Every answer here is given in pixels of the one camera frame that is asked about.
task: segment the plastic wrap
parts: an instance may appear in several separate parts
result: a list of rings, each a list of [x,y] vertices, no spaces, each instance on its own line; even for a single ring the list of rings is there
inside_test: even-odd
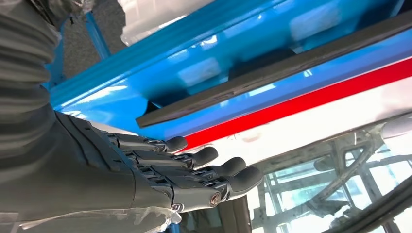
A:
[[[160,207],[83,211],[29,222],[18,222],[18,219],[18,213],[0,213],[1,232],[101,232],[101,229],[107,232],[113,229],[112,232],[155,233],[182,220],[177,212]]]
[[[91,11],[95,4],[95,0],[70,0],[70,2],[71,2],[73,9],[77,8],[78,10],[81,10],[84,13]]]
[[[121,40],[127,46],[214,0],[118,0],[126,16]]]

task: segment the gray carpet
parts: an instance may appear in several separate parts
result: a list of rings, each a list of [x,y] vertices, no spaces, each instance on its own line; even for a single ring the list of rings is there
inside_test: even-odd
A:
[[[100,0],[93,9],[93,15],[111,51],[116,53],[125,44],[120,35],[124,26],[124,12],[116,0]],[[64,71],[70,78],[100,61],[85,27],[85,18],[68,20],[64,29]]]

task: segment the robotic arm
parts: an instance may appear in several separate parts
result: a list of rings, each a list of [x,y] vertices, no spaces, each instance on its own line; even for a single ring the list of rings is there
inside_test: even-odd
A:
[[[212,208],[246,194],[262,180],[241,158],[206,166],[218,154],[204,148],[174,155],[184,138],[169,141],[110,134],[88,121],[53,111],[44,64],[58,43],[55,27],[73,5],[46,0],[0,1],[0,233],[48,232],[42,219],[77,213],[134,213],[130,228],[90,215],[49,232],[147,232],[160,215]],[[31,227],[27,222],[42,223]]]

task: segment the black fingertip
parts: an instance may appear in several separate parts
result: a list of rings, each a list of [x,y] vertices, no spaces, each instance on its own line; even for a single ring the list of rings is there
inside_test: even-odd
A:
[[[240,157],[234,157],[228,160],[226,163],[214,167],[214,170],[218,174],[218,176],[234,176],[238,174],[240,171],[245,169],[246,163]]]
[[[250,166],[233,177],[226,177],[226,179],[232,187],[233,192],[235,192],[234,195],[236,196],[237,192],[243,193],[262,182],[263,174],[256,167]]]
[[[193,154],[197,166],[203,166],[212,162],[219,156],[218,151],[213,147],[205,147],[199,152]]]
[[[188,142],[184,137],[174,137],[166,141],[166,146],[169,152],[174,152],[187,147]]]

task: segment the red stripe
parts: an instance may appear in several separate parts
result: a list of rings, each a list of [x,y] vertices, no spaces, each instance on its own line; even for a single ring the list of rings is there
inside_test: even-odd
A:
[[[186,149],[411,76],[412,58],[409,58],[188,135]]]

